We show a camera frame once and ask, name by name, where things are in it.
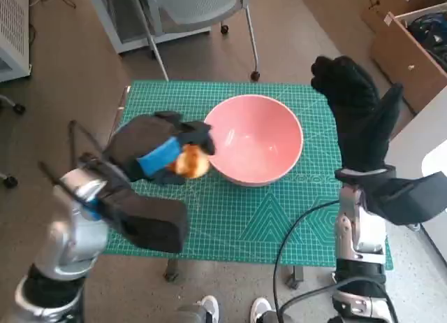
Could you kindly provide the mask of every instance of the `black robotic glove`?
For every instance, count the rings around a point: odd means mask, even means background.
[[[131,182],[144,178],[160,185],[181,185],[185,179],[166,166],[182,153],[183,145],[199,145],[209,155],[215,152],[210,125],[181,119],[182,115],[173,111],[139,115],[115,133],[104,157]]]
[[[371,76],[351,58],[317,57],[312,87],[324,94],[337,124],[342,166],[368,172],[385,168],[403,88],[394,84],[379,98]]]

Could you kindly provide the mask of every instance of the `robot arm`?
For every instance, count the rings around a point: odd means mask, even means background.
[[[312,65],[313,88],[324,94],[337,124],[343,183],[335,224],[335,281],[368,277],[385,285],[386,220],[396,225],[432,219],[447,206],[447,178],[435,173],[418,180],[395,178],[386,166],[388,140],[399,113],[402,86],[393,85],[380,99],[371,77],[348,57],[318,57]],[[356,281],[332,296],[343,318],[370,318],[395,323],[383,292]]]
[[[84,282],[107,245],[109,227],[138,247],[182,251],[189,229],[186,206],[181,201],[138,195],[129,184],[141,179],[182,184],[184,178],[166,165],[184,144],[214,153],[210,127],[183,123],[180,118],[172,112],[135,118],[112,137],[101,158],[84,153],[78,167],[61,179],[40,164],[54,185],[61,211],[17,286],[14,310],[2,322],[82,322]],[[72,137],[75,125],[69,126]]]

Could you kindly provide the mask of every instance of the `caster wheel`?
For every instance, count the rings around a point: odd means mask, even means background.
[[[254,71],[251,73],[250,78],[252,81],[258,82],[260,76],[261,76],[261,74],[259,73],[259,71]]]
[[[179,273],[165,273],[163,276],[166,282],[172,283],[179,277]]]
[[[14,110],[14,112],[17,113],[18,115],[23,115],[27,109],[26,109],[23,105],[15,104],[15,105],[13,106],[13,110]]]
[[[221,26],[221,33],[223,35],[228,34],[228,30],[229,30],[228,25],[225,24],[225,25]]]
[[[7,187],[8,189],[12,189],[14,187],[17,187],[17,185],[19,184],[19,182],[17,181],[17,178],[15,178],[14,176],[8,176],[7,178],[5,178],[3,180],[3,184],[5,185],[5,187]]]
[[[286,286],[290,289],[297,290],[300,286],[300,281],[296,280],[293,275],[290,275],[288,279],[286,280]]]
[[[420,231],[420,224],[409,224],[406,227],[408,227],[412,232],[419,232]]]

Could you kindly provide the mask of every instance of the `grid pattern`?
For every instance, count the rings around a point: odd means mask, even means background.
[[[111,231],[106,254],[176,257],[273,264],[292,223],[312,206],[337,199],[340,167],[335,121],[323,96],[307,85],[164,82],[133,83],[120,125],[143,113],[176,110],[185,120],[203,120],[221,101],[239,94],[263,94],[286,104],[301,122],[305,142],[297,165],[266,187],[240,187],[211,170],[183,186],[137,182],[139,194],[180,199],[188,206],[190,234],[181,254],[132,246]],[[338,206],[316,211],[296,229],[282,264],[334,266],[334,222]],[[387,244],[387,269],[393,268]]]

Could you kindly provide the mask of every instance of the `shoe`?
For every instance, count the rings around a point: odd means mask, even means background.
[[[251,306],[250,323],[256,323],[259,317],[266,311],[271,311],[272,306],[263,297],[258,297]]]
[[[199,303],[212,315],[212,323],[218,323],[219,304],[217,303],[216,298],[212,295],[207,295]]]

